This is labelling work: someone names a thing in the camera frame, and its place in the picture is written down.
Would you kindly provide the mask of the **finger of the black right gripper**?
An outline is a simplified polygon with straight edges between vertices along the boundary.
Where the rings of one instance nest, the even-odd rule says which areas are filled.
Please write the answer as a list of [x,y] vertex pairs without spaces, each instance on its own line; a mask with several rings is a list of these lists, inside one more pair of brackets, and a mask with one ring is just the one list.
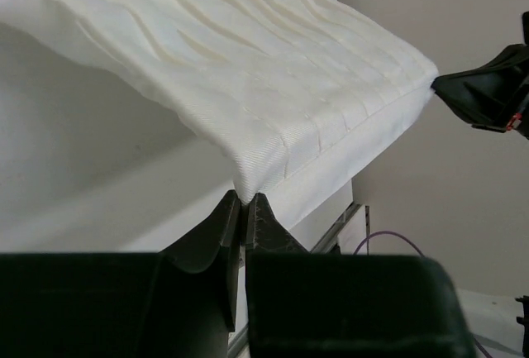
[[431,88],[473,128],[528,137],[527,45],[509,45],[477,69],[439,76]]

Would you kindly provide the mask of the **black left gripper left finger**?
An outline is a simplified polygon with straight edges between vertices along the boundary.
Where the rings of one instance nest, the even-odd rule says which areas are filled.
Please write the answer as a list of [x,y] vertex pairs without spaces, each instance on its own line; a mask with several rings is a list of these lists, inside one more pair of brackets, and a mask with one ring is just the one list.
[[240,199],[229,190],[202,222],[171,244],[162,254],[185,274],[206,274],[227,329],[236,326],[240,257]]

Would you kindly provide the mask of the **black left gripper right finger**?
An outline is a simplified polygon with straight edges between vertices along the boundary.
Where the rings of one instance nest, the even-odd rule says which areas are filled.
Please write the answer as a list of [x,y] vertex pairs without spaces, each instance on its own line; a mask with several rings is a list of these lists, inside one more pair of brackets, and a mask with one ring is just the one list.
[[254,253],[308,253],[308,250],[276,219],[263,193],[256,194],[247,209],[245,257]]

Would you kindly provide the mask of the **white pleated skirt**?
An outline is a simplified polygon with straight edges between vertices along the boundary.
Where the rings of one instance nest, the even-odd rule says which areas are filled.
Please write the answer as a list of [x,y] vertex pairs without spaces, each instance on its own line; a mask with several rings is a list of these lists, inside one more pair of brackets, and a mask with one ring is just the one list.
[[1,20],[174,111],[286,227],[417,120],[438,74],[337,0],[1,0]]

